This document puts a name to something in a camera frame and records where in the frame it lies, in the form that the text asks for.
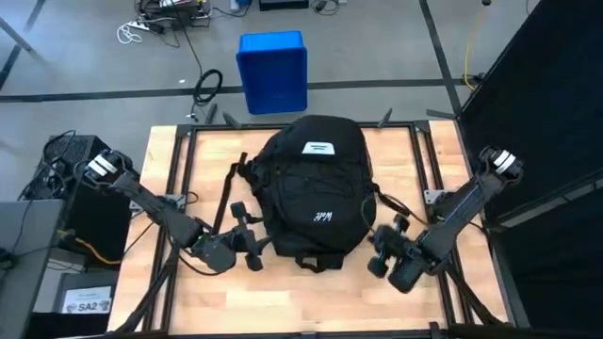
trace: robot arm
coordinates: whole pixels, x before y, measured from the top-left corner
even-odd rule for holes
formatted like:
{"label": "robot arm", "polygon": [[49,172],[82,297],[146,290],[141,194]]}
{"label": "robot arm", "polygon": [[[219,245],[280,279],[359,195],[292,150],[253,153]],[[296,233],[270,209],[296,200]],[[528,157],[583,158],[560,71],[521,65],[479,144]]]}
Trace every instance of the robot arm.
{"label": "robot arm", "polygon": [[140,184],[132,160],[123,153],[104,150],[84,168],[84,176],[95,189],[121,193],[136,202],[159,227],[165,227],[174,244],[199,258],[217,273],[235,265],[236,252],[248,252],[247,265],[251,270],[262,269],[260,248],[253,231],[247,229],[245,205],[231,205],[238,226],[225,234],[211,234],[206,222],[180,212],[172,202],[157,197]]}
{"label": "robot arm", "polygon": [[382,278],[387,271],[385,261],[395,257],[388,281],[400,292],[410,292],[422,273],[433,275],[443,268],[458,234],[506,185],[521,180],[522,166],[521,161],[507,151],[485,148],[474,177],[458,191],[436,200],[431,210],[436,221],[416,240],[410,240],[405,234],[408,216],[398,215],[395,228],[379,226],[369,238],[379,256],[371,259],[368,269]]}

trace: blue box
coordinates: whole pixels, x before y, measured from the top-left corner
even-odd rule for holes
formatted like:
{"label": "blue box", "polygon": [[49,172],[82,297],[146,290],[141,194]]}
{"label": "blue box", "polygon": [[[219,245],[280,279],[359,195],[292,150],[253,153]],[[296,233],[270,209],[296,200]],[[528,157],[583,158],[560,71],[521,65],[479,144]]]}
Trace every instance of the blue box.
{"label": "blue box", "polygon": [[300,31],[244,34],[236,63],[252,114],[308,107],[308,52]]}

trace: white cable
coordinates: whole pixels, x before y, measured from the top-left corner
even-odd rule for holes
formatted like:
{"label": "white cable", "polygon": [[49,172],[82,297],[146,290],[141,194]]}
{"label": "white cable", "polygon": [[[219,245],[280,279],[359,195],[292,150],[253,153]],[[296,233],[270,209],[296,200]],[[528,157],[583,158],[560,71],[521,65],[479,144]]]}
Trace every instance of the white cable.
{"label": "white cable", "polygon": [[142,42],[142,37],[136,33],[130,32],[130,26],[128,24],[122,24],[117,29],[117,40],[123,44],[130,42]]}

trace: backpack logo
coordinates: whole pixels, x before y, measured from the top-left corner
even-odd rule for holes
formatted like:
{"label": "backpack logo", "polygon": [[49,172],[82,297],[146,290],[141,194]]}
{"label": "backpack logo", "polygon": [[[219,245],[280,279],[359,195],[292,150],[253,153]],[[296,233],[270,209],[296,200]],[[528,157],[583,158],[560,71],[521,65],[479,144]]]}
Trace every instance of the backpack logo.
{"label": "backpack logo", "polygon": [[314,217],[314,222],[328,222],[331,221],[332,216],[333,212],[317,212],[317,215]]}
{"label": "backpack logo", "polygon": [[335,147],[331,142],[308,141],[303,147],[302,154],[335,155]]}

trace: gray floor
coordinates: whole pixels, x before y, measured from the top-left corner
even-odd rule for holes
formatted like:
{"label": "gray floor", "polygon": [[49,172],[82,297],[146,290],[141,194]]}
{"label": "gray floor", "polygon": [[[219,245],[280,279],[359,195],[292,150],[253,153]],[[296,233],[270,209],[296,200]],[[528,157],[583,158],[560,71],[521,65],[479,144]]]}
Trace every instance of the gray floor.
{"label": "gray floor", "polygon": [[[23,29],[35,0],[0,0],[0,15]],[[452,76],[464,72],[464,49],[480,6],[477,0],[430,0]],[[227,1],[215,0],[227,8]],[[496,1],[486,9],[474,44],[471,72],[486,72],[526,18],[523,0]],[[190,88],[199,76],[191,52],[139,33],[143,43],[119,44],[119,25],[134,19],[133,1],[46,0],[32,30],[24,34],[37,50],[21,52],[0,95],[134,89]],[[300,30],[308,48],[310,82],[441,78],[418,1],[349,0],[331,17],[310,10],[259,12],[218,18],[189,35],[205,68],[224,73],[225,85],[240,85],[236,68],[239,36],[249,32]],[[12,50],[0,32],[0,66]],[[461,101],[469,96],[457,87]],[[303,113],[252,116],[242,94],[219,95],[220,108],[241,121],[292,121]],[[51,134],[76,129],[98,135],[130,154],[141,166],[149,128],[187,123],[189,97],[136,98],[37,104],[0,104],[0,199],[14,199],[31,177],[41,146]],[[389,107],[395,120],[427,119],[427,108],[451,111],[444,87],[330,89],[309,92],[305,114],[329,114],[375,121]]]}

